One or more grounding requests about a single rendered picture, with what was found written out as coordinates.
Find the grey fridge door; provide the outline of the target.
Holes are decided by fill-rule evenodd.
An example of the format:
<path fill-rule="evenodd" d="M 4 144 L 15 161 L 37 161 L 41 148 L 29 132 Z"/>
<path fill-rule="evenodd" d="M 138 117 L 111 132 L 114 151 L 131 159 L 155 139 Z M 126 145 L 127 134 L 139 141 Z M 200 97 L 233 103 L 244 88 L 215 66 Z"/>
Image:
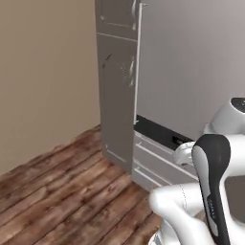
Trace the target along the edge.
<path fill-rule="evenodd" d="M 191 139 L 245 96 L 245 0 L 144 0 L 137 113 Z"/>

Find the tall grey cupboard door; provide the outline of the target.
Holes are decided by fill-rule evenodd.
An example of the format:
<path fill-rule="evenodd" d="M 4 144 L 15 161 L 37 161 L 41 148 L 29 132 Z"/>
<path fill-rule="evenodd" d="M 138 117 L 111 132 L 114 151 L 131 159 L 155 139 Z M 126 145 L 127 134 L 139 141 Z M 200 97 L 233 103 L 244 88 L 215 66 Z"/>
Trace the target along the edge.
<path fill-rule="evenodd" d="M 137 42 L 105 33 L 98 33 L 97 40 L 102 150 L 108 160 L 130 172 Z M 129 87 L 132 56 L 134 84 Z"/>

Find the short grey cupboard door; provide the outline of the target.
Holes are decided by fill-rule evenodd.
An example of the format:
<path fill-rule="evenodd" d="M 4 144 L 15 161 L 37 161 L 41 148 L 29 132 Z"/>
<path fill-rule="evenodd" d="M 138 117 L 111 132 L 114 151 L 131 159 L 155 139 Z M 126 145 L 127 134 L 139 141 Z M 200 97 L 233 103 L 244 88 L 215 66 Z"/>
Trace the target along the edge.
<path fill-rule="evenodd" d="M 139 4 L 140 0 L 137 1 L 136 9 L 137 29 L 133 31 L 131 17 L 132 0 L 95 0 L 97 32 L 136 39 Z"/>

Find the large grey fridge drawer front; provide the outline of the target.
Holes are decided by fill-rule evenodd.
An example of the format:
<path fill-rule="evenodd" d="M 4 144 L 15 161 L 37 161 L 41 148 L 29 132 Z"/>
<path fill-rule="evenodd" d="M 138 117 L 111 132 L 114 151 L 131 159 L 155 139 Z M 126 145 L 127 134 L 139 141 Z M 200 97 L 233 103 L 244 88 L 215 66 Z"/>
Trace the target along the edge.
<path fill-rule="evenodd" d="M 179 166 L 173 160 L 174 151 L 136 132 L 133 145 L 133 170 L 144 178 L 163 185 L 197 181 L 193 166 Z"/>

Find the grey fridge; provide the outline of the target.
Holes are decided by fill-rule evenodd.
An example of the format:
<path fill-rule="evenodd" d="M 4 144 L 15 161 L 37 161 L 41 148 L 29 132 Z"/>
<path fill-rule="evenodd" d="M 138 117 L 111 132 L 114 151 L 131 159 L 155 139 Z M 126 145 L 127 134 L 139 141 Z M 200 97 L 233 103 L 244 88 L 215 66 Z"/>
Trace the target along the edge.
<path fill-rule="evenodd" d="M 137 123 L 136 125 L 134 125 L 134 130 L 135 130 L 135 133 L 139 132 L 145 135 L 147 138 L 155 141 L 156 143 L 159 143 L 160 145 L 164 145 L 172 149 L 173 151 L 179 145 L 185 142 L 191 142 L 191 141 L 197 140 L 200 137 L 200 135 L 203 133 L 203 130 L 202 130 L 198 138 L 191 139 L 171 129 L 161 126 L 143 116 L 140 116 L 138 113 L 137 113 Z"/>

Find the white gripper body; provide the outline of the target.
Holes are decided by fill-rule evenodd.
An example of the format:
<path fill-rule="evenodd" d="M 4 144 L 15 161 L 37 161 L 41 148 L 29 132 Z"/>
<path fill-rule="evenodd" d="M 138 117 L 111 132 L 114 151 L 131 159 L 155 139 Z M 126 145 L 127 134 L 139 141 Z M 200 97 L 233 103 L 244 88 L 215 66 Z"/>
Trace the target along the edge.
<path fill-rule="evenodd" d="M 177 165 L 193 165 L 191 152 L 195 142 L 187 142 L 179 145 L 173 153 L 174 162 Z"/>

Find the small grey fridge drawer front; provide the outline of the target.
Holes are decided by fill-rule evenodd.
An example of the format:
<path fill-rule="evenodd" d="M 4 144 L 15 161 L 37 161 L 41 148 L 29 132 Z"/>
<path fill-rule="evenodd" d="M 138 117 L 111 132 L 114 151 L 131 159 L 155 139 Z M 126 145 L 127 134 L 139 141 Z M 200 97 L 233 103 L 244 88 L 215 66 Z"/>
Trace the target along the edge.
<path fill-rule="evenodd" d="M 132 163 L 132 180 L 147 191 L 171 185 L 171 182 L 160 174 L 155 163 L 142 163 L 136 158 Z"/>

